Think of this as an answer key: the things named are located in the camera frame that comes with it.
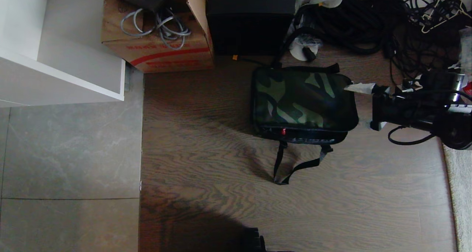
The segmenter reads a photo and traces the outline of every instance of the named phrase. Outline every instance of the gray tile floor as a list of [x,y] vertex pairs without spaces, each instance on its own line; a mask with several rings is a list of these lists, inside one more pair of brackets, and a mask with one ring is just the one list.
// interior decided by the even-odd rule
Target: gray tile floor
[[143,74],[124,102],[0,108],[0,252],[138,249]]

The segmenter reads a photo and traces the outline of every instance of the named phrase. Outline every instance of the red stripe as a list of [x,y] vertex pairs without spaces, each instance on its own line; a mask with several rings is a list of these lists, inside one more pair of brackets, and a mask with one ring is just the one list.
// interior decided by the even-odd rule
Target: red stripe
[[175,51],[170,51],[170,52],[162,52],[162,53],[155,53],[155,54],[150,54],[146,55],[143,57],[140,57],[138,59],[135,59],[131,61],[131,64],[133,66],[139,65],[143,62],[146,62],[151,59],[159,58],[159,57],[165,57],[165,56],[171,56],[171,55],[179,55],[179,54],[186,54],[186,53],[196,53],[196,52],[208,52],[209,48],[196,48],[196,49],[188,49],[188,50],[175,50]]

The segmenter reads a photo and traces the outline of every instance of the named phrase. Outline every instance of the gray cable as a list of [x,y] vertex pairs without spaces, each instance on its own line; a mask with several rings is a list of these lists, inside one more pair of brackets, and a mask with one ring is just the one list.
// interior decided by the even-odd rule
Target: gray cable
[[[185,37],[191,35],[192,32],[187,28],[187,26],[185,26],[185,24],[182,22],[182,20],[180,18],[176,17],[174,15],[174,13],[172,13],[172,10],[166,8],[165,10],[161,10],[159,13],[157,13],[156,14],[155,26],[153,26],[150,30],[148,30],[146,32],[141,30],[140,27],[138,27],[138,24],[136,22],[137,15],[142,11],[143,11],[143,9],[140,8],[136,11],[133,11],[133,12],[129,13],[128,15],[126,15],[121,20],[120,27],[121,27],[121,30],[123,31],[123,33],[125,33],[127,35],[134,36],[134,37],[143,37],[145,35],[148,35],[148,34],[152,33],[154,30],[159,30],[159,36],[160,36],[162,42],[164,43],[164,45],[166,45],[168,48],[170,48],[172,50],[180,50],[180,49],[182,49],[182,47],[184,47]],[[170,16],[163,20],[162,19],[163,12],[167,12]],[[139,31],[139,33],[137,33],[137,34],[129,33],[124,28],[125,20],[127,20],[128,18],[131,18],[131,17],[133,17],[133,24],[134,24],[136,30]],[[173,30],[169,29],[167,26],[165,26],[166,23],[168,23],[172,20],[177,24],[177,26],[180,30],[179,32],[173,31]],[[171,47],[167,42],[167,40],[174,40],[175,41],[175,40],[179,39],[180,37],[182,37],[182,43],[177,48]]]

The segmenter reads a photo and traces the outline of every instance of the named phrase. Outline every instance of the white hanger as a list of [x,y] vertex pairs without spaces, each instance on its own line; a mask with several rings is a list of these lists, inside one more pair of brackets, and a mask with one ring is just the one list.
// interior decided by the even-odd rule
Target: white hanger
[[[431,13],[430,13],[429,15],[427,15],[427,14],[425,13],[425,14],[422,16],[422,18],[423,18],[424,20],[431,20],[431,16],[433,15],[434,9],[439,5],[440,1],[441,1],[441,0],[438,0],[438,1],[436,2],[436,4],[434,5],[433,10],[431,11]],[[435,26],[431,27],[431,28],[430,28],[429,30],[427,30],[427,31],[424,30],[424,28],[425,28],[426,26],[423,26],[423,28],[421,28],[421,32],[424,33],[424,34],[427,34],[427,33],[430,32],[432,29],[438,27],[439,25],[441,25],[441,24],[445,23],[446,21],[448,21],[448,20],[454,18],[455,16],[459,15],[459,13],[462,13],[462,14],[466,15],[466,16],[469,17],[469,18],[472,18],[472,17],[471,17],[469,14],[467,14],[467,12],[465,12],[464,9],[462,8],[462,0],[461,0],[461,3],[460,3],[460,5],[459,5],[459,9],[457,10],[457,12],[456,12],[454,15],[452,15],[450,18],[444,19],[442,22],[436,24]]]

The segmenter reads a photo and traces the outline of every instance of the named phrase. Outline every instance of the rug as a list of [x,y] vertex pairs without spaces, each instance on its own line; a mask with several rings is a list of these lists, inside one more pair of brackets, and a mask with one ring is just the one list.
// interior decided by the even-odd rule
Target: rug
[[472,151],[444,146],[458,252],[472,252]]

